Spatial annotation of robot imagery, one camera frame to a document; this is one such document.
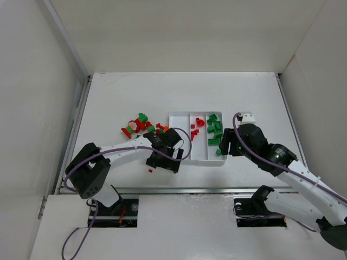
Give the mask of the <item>red curved lego piece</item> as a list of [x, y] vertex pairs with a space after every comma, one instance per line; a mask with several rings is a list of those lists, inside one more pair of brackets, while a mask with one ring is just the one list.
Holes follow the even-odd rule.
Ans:
[[190, 133], [190, 140], [193, 141], [194, 140], [194, 137], [199, 133], [199, 130], [198, 129], [195, 129], [193, 131], [191, 131]]

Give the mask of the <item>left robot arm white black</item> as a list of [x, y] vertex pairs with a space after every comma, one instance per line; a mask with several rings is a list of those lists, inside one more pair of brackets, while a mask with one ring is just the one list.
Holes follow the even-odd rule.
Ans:
[[66, 189], [75, 191], [81, 199], [93, 200], [113, 215], [123, 206], [123, 198], [114, 186], [106, 183], [109, 172], [133, 161], [145, 160], [151, 168], [177, 173], [184, 150], [175, 151], [175, 146], [181, 141], [178, 132], [169, 128], [163, 134], [149, 132], [110, 147], [88, 143], [67, 166], [64, 184], [70, 181], [72, 187]]

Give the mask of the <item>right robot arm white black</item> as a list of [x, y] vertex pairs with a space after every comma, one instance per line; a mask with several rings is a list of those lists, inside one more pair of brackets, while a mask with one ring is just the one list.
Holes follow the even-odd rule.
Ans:
[[262, 215], [286, 215], [319, 233], [334, 248], [346, 250], [346, 198], [320, 181], [292, 151], [269, 143], [262, 130], [252, 123], [226, 128], [219, 148], [223, 155], [246, 157], [306, 199], [294, 201], [262, 185], [252, 196], [254, 207]]

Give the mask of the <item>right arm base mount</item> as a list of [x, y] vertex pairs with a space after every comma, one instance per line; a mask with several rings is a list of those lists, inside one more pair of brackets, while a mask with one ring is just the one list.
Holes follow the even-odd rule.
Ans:
[[274, 189], [265, 185], [258, 188], [250, 198], [234, 199], [233, 213], [239, 228], [286, 228], [285, 217], [265, 206], [267, 196]]

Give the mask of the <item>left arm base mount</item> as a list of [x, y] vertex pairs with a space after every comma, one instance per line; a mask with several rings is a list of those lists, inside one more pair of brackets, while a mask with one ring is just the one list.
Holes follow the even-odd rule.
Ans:
[[105, 183], [94, 197], [86, 200], [87, 224], [93, 228], [136, 228], [138, 204], [138, 198], [123, 198], [114, 186]]

